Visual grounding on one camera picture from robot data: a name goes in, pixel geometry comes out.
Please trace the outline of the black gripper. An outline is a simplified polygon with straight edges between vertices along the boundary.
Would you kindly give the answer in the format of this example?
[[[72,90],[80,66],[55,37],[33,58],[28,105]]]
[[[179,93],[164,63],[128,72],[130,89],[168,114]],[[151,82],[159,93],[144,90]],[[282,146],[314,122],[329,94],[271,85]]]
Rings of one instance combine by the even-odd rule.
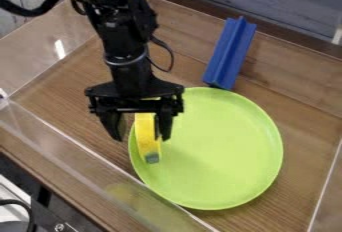
[[[172,115],[184,111],[184,87],[152,78],[147,89],[136,93],[116,89],[115,82],[88,87],[89,112],[99,115],[103,127],[113,140],[122,142],[126,135],[126,119],[122,113],[156,113],[156,127],[162,140],[171,138]]]

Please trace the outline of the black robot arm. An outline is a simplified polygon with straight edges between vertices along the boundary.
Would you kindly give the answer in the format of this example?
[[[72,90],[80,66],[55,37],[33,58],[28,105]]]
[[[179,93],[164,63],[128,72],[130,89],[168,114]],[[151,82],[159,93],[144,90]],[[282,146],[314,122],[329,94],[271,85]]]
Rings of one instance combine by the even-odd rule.
[[[44,0],[33,9],[25,9],[11,0],[0,0],[0,9],[24,17],[45,14],[60,0]],[[89,112],[115,140],[123,139],[123,115],[152,113],[152,136],[171,138],[172,120],[183,112],[184,87],[159,79],[148,44],[164,46],[154,32],[158,14],[147,0],[71,0],[75,11],[85,16],[103,43],[104,62],[112,80],[91,86],[84,95]]]

